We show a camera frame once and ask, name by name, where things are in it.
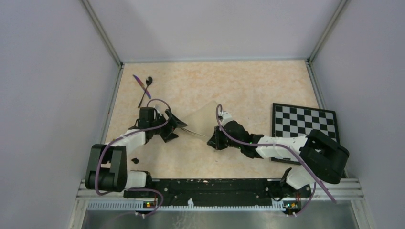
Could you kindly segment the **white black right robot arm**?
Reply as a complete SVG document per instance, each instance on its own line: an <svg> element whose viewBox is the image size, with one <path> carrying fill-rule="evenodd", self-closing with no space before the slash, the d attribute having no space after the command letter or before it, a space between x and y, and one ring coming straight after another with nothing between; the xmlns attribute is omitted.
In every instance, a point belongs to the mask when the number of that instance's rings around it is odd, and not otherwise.
<svg viewBox="0 0 405 229"><path fill-rule="evenodd" d="M350 155L345 147L319 130L311 130L306 136L270 137L250 134L236 121L216 126L207 145L215 150L237 148L248 158L281 156L296 159L299 166L289 170L280 183L280 191L287 197L314 183L334 200L325 184L340 182Z"/></svg>

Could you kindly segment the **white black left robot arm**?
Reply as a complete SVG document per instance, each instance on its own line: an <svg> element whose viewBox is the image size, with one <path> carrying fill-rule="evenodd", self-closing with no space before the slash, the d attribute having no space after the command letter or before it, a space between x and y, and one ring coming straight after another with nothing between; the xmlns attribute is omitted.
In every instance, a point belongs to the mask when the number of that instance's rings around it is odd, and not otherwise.
<svg viewBox="0 0 405 229"><path fill-rule="evenodd" d="M161 114L154 107L140 108L139 118L128 131L107 144L91 147L85 187L101 194L135 188L141 197L150 196L153 184L147 181L148 172L129 170L127 156L155 135L159 135L165 143L177 138L174 130L186 126L170 109Z"/></svg>

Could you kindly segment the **cream cloth napkin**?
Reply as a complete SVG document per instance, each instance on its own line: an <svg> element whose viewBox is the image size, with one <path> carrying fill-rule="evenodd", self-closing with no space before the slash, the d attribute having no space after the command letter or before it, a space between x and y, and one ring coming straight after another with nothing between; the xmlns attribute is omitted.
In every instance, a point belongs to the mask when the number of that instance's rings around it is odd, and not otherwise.
<svg viewBox="0 0 405 229"><path fill-rule="evenodd" d="M214 134L214 129L217 126L216 108L218 103L210 101L199 110L183 118L183 122L187 125L181 130L186 133L207 142Z"/></svg>

